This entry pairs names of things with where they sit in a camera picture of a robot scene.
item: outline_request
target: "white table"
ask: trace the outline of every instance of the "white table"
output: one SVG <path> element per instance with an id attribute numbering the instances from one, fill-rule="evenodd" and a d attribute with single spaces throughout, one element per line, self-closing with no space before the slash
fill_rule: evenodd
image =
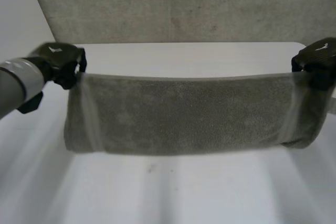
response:
<path id="1" fill-rule="evenodd" d="M 88 72 L 225 77 L 290 71 L 297 43 L 83 45 Z M 0 223 L 334 223 L 336 117 L 305 150 L 180 157 L 75 155 L 67 92 L 0 121 Z"/>

